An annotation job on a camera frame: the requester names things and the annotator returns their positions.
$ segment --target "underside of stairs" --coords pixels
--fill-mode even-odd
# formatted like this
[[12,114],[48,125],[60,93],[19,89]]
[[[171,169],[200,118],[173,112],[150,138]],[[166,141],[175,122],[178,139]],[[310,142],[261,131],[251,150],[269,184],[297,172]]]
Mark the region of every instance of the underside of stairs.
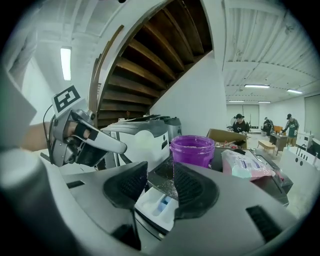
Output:
[[[212,49],[200,0],[168,1],[132,35],[105,84],[98,84],[97,90],[90,89],[95,97],[100,90],[103,93],[101,103],[92,108],[97,112],[95,125],[103,128],[119,118],[142,117]],[[92,83],[98,83],[95,76],[99,78],[99,62],[106,54],[103,52],[96,60]]]

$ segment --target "floor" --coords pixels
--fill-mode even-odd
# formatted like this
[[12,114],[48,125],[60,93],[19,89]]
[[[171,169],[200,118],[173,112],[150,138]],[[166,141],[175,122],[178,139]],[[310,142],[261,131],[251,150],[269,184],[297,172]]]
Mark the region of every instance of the floor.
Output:
[[[259,140],[269,141],[269,137],[262,136],[259,133],[250,133],[247,139],[248,149],[256,149],[258,146]],[[276,156],[276,151],[274,152],[274,155],[272,155],[273,154],[272,150],[269,150],[268,153],[270,154],[273,162],[277,166],[279,166],[282,152],[279,151],[277,156]],[[308,198],[307,196],[301,194],[300,191],[294,185],[290,189],[287,196],[289,200],[289,205],[286,209],[290,211],[297,219],[305,217],[310,212],[314,203],[313,198]]]

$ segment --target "ceiling light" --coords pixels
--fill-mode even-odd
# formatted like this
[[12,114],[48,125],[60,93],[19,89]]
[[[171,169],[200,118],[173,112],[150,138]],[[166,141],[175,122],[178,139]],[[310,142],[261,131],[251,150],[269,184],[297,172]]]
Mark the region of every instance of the ceiling light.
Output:
[[291,90],[291,89],[288,89],[287,91],[288,91],[289,93],[295,93],[295,94],[302,94],[302,93],[303,93],[302,91]]
[[244,87],[247,87],[247,88],[269,88],[270,85],[267,85],[267,84],[246,84]]
[[71,81],[71,47],[62,47],[60,54],[63,78]]

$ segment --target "purple cup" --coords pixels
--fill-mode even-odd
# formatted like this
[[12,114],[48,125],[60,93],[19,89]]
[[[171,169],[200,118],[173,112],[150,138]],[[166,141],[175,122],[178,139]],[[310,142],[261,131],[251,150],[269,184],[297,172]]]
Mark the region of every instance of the purple cup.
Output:
[[202,136],[183,135],[171,141],[173,161],[208,168],[214,157],[215,141]]

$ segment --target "white wall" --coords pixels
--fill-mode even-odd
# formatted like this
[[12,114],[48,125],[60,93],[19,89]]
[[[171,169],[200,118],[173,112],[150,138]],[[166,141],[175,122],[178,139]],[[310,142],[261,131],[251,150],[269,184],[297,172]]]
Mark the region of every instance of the white wall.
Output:
[[[41,123],[47,108],[52,104],[51,98],[54,96],[54,92],[48,85],[34,57],[28,63],[25,71],[22,94],[36,109],[36,115],[31,121],[31,125]],[[54,110],[51,108],[45,116],[45,121],[50,121],[53,115]]]
[[213,52],[207,54],[150,109],[150,114],[178,117],[182,135],[206,136],[210,128],[225,130],[224,78]]
[[270,103],[260,104],[259,106],[259,126],[264,124],[265,117],[268,117],[273,121],[275,126],[282,126],[283,128],[287,123],[287,115],[291,114],[293,118],[299,122],[299,131],[305,130],[306,109],[305,109],[305,97],[319,94],[314,92],[299,97]]

